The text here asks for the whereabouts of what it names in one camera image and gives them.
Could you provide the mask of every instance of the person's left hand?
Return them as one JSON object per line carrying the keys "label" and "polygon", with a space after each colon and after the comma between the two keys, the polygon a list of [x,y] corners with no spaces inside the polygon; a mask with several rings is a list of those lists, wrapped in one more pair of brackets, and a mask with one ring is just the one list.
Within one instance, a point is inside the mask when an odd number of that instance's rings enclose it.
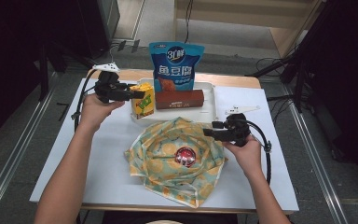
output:
{"label": "person's left hand", "polygon": [[115,101],[112,103],[104,104],[98,99],[98,96],[93,93],[86,96],[83,102],[81,111],[81,119],[79,125],[86,125],[93,131],[100,128],[101,123],[110,115],[112,110],[117,109],[124,105],[124,102]]}

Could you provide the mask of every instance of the white tabletop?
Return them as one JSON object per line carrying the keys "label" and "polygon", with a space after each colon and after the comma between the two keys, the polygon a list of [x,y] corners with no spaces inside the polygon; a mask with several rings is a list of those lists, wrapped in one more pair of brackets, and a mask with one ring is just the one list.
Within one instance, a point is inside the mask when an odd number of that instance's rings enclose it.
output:
{"label": "white tabletop", "polygon": [[[89,81],[92,87],[96,79]],[[71,115],[76,111],[78,96],[84,79],[77,90],[74,101],[66,115],[56,142],[50,151],[46,164],[36,183],[30,201],[37,203],[42,191],[59,164],[74,134],[74,122]],[[232,106],[255,106],[260,108],[245,113],[248,120],[258,125],[272,144],[271,153],[271,189],[282,210],[290,214],[298,211],[296,195],[288,174],[282,149],[272,123],[266,95],[261,89],[215,87],[216,110],[219,120],[226,120],[225,111]],[[255,203],[248,180],[237,164],[234,156],[226,150],[228,162],[223,167],[220,179],[206,202],[193,209],[165,199],[150,192],[143,186],[138,176],[130,176],[129,164],[124,151],[145,128],[131,118],[131,104],[126,103],[113,111],[101,125],[92,142],[89,158],[89,170],[83,205],[88,209],[104,210],[168,210],[200,212],[254,212]],[[262,153],[262,166],[266,172],[266,158]]]}

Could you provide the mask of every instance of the brown cylindrical package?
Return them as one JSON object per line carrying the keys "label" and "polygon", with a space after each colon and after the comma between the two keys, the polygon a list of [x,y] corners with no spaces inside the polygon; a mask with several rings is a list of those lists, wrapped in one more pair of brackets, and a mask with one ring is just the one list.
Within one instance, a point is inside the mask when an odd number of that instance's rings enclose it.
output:
{"label": "brown cylindrical package", "polygon": [[201,107],[204,102],[202,90],[156,92],[156,109]]}

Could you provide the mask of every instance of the blue packaging bag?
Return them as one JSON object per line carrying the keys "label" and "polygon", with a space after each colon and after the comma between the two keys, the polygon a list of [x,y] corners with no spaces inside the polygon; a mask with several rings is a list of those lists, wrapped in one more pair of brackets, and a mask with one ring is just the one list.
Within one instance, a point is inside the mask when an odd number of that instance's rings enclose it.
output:
{"label": "blue packaging bag", "polygon": [[205,47],[181,42],[149,44],[153,61],[154,89],[158,91],[191,91],[194,87],[195,66]]}

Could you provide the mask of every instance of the yellow and green cloth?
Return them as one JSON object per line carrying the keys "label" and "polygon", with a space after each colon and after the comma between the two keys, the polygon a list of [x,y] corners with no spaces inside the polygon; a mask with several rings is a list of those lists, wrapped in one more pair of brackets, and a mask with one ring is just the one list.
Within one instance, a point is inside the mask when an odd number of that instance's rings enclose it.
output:
{"label": "yellow and green cloth", "polygon": [[[223,146],[205,136],[203,128],[211,125],[183,118],[149,126],[125,152],[131,175],[140,176],[146,189],[156,194],[199,207],[213,191],[225,162]],[[184,155],[191,152],[194,157],[182,161],[183,148]]]}

